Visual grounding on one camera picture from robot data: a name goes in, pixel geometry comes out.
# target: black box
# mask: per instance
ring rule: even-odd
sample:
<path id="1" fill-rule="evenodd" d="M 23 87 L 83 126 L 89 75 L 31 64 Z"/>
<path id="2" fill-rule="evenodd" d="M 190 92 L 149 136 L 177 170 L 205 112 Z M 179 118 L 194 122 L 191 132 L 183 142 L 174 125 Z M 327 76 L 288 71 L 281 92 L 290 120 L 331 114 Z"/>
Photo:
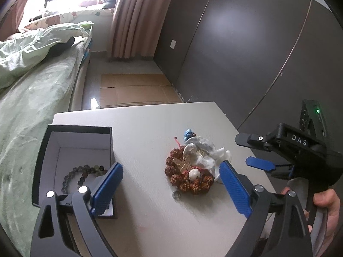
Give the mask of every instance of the black box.
<path id="1" fill-rule="evenodd" d="M 109 169 L 114 163 L 112 128 L 95 126 L 48 125 L 39 149 L 32 185 L 32 204 L 39 207 L 46 193 L 54 190 L 62 195 L 64 177 L 74 167 L 89 165 L 104 166 Z M 68 192 L 77 191 L 81 172 L 71 180 Z M 89 175 L 85 185 L 89 186 L 95 175 Z M 102 217 L 114 215 L 114 204 Z"/>

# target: electrical outlet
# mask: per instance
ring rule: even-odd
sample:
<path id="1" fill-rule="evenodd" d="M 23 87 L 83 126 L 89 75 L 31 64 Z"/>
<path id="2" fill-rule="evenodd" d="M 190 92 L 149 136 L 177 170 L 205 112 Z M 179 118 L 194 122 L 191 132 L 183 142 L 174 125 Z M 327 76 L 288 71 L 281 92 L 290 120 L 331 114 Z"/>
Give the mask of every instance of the electrical outlet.
<path id="1" fill-rule="evenodd" d="M 172 41 L 171 41 L 171 44 L 170 44 L 170 47 L 171 47 L 172 49 L 174 49 L 174 48 L 175 48 L 175 45 L 176 45 L 176 41 L 175 41 L 175 40 L 172 40 Z"/>

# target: table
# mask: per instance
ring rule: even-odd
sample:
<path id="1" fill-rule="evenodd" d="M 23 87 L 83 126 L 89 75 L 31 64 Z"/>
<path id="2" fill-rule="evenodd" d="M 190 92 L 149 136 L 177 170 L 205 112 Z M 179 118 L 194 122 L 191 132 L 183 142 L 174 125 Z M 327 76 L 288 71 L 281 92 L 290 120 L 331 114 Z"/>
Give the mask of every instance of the table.
<path id="1" fill-rule="evenodd" d="M 237 146 L 237 131 L 214 102 L 147 105 L 59 113 L 54 124 L 111 126 L 116 161 L 124 178 L 116 191 L 117 220 L 98 219 L 118 257 L 224 257 L 245 217 L 236 211 L 224 185 L 208 194 L 172 198 L 165 159 L 191 128 L 232 153 L 232 166 L 253 184 L 275 192 L 263 171 L 248 167 L 250 149 Z M 75 220 L 71 227 L 80 253 L 89 253 Z"/>

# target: hand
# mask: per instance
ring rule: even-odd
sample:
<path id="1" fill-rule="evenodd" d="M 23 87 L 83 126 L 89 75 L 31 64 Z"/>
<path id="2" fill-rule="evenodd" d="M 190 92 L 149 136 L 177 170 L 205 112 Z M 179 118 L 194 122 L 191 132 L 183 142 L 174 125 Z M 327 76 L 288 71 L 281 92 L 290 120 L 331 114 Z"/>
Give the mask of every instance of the hand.
<path id="1" fill-rule="evenodd" d="M 282 190 L 281 194 L 286 194 L 288 190 L 290 190 L 290 188 L 285 187 Z M 326 225 L 326 235 L 323 241 L 323 245 L 317 255 L 317 257 L 319 257 L 324 253 L 324 251 L 328 248 L 333 240 L 333 236 L 338 225 L 341 201 L 333 189 L 328 189 L 326 191 L 316 193 L 313 197 L 313 203 L 317 207 L 328 208 L 328 223 Z M 308 212 L 305 210 L 304 212 L 305 216 L 308 217 Z"/>

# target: screw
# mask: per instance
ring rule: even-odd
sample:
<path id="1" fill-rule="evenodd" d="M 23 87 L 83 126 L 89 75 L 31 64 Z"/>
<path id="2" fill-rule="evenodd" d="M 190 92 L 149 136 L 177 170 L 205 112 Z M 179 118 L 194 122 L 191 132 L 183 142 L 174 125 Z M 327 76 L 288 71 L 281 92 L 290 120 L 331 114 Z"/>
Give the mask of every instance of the screw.
<path id="1" fill-rule="evenodd" d="M 264 189 L 265 188 L 261 185 L 255 185 L 255 191 L 257 191 L 257 192 L 262 192 L 262 191 L 264 191 Z"/>
<path id="2" fill-rule="evenodd" d="M 80 187 L 78 188 L 78 191 L 79 191 L 80 193 L 86 193 L 87 190 L 88 190 L 88 187 L 86 187 L 85 185 L 80 186 Z"/>
<path id="3" fill-rule="evenodd" d="M 51 198 L 54 195 L 55 195 L 55 192 L 53 192 L 52 190 L 50 190 L 46 193 L 46 197 L 48 197 L 48 198 Z"/>
<path id="4" fill-rule="evenodd" d="M 295 193 L 294 190 L 289 190 L 288 191 L 288 195 L 291 196 L 291 197 L 295 197 L 297 194 Z"/>
<path id="5" fill-rule="evenodd" d="M 180 198 L 181 193 L 180 193 L 178 190 L 175 190 L 175 191 L 172 193 L 172 196 L 173 196 L 173 198 L 176 200 L 176 199 L 179 199 L 179 198 Z"/>

